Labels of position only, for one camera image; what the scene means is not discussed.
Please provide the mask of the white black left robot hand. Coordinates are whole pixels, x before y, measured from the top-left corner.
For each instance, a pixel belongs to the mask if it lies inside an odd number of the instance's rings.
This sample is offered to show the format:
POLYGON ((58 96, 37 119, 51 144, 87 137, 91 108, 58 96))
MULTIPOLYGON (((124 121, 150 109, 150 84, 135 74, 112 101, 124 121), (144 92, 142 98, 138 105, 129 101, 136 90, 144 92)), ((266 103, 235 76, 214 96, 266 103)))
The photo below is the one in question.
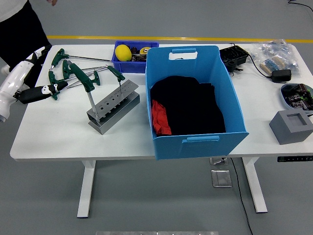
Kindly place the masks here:
POLYGON ((68 86, 66 81, 61 81, 57 84, 29 88, 26 90, 22 88, 26 76, 44 51, 45 47, 42 47, 30 54, 25 60, 19 62, 2 83, 0 87, 1 122, 5 122, 9 118, 10 105, 14 102, 20 101, 23 104, 28 104, 43 100, 68 86))

